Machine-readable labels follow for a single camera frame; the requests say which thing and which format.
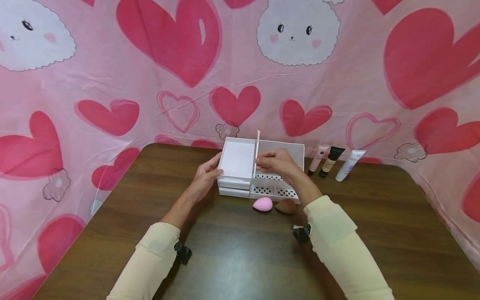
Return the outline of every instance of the beauty blender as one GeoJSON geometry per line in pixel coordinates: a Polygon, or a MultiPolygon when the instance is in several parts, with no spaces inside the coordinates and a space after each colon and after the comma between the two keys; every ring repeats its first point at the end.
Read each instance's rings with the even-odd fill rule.
{"type": "Polygon", "coordinates": [[[262,197],[262,198],[258,199],[257,201],[255,201],[255,203],[253,204],[253,208],[255,208],[256,210],[259,210],[261,212],[270,211],[273,208],[272,199],[270,199],[268,197],[262,197]]]}
{"type": "Polygon", "coordinates": [[[295,204],[295,201],[290,198],[283,199],[277,205],[275,205],[275,208],[288,215],[291,215],[297,211],[297,205],[295,204]]]}

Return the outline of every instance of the bunny face print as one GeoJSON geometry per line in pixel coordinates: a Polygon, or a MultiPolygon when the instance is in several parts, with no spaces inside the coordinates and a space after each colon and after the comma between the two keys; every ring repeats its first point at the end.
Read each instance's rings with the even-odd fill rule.
{"type": "Polygon", "coordinates": [[[34,0],[0,1],[0,65],[35,70],[75,53],[75,42],[56,13],[34,0]]]}
{"type": "Polygon", "coordinates": [[[269,0],[260,17],[257,40],[268,59],[284,66],[309,66],[332,54],[339,29],[340,21],[325,1],[269,0]]]}

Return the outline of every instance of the long sleeve shirt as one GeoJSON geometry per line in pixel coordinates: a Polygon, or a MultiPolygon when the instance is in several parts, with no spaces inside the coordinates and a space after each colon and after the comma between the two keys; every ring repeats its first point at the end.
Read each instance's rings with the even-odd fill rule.
{"type": "MultiPolygon", "coordinates": [[[[394,299],[375,260],[358,234],[352,230],[328,245],[321,231],[325,212],[334,206],[322,196],[304,208],[311,225],[313,250],[328,268],[349,300],[394,299]]],[[[151,300],[167,277],[177,253],[174,246],[180,230],[167,223],[153,224],[135,247],[107,300],[151,300]]]]}

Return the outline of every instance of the cream sleeve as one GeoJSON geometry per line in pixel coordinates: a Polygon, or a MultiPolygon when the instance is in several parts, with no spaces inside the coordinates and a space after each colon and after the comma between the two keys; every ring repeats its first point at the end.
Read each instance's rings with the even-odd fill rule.
{"type": "Polygon", "coordinates": [[[155,223],[135,247],[107,300],[151,300],[167,277],[177,252],[180,229],[155,223]]]}
{"type": "Polygon", "coordinates": [[[339,205],[328,196],[322,196],[303,211],[311,225],[313,251],[347,299],[394,299],[377,263],[355,232],[356,225],[339,205]]]}

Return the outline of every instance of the forearm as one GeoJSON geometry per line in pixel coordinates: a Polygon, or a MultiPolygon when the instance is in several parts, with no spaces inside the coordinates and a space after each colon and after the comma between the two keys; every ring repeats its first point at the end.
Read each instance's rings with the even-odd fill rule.
{"type": "Polygon", "coordinates": [[[145,233],[107,300],[150,300],[175,262],[174,246],[195,201],[185,192],[145,233]]]}
{"type": "Polygon", "coordinates": [[[181,230],[194,204],[193,197],[184,192],[160,222],[171,224],[181,230]]]}
{"type": "Polygon", "coordinates": [[[355,232],[357,227],[340,206],[323,196],[307,205],[304,212],[311,225],[313,250],[347,299],[394,298],[375,260],[355,232]]]}
{"type": "Polygon", "coordinates": [[[297,193],[300,203],[305,206],[320,198],[322,193],[317,185],[310,180],[307,174],[299,168],[298,172],[291,175],[293,189],[297,193]]]}

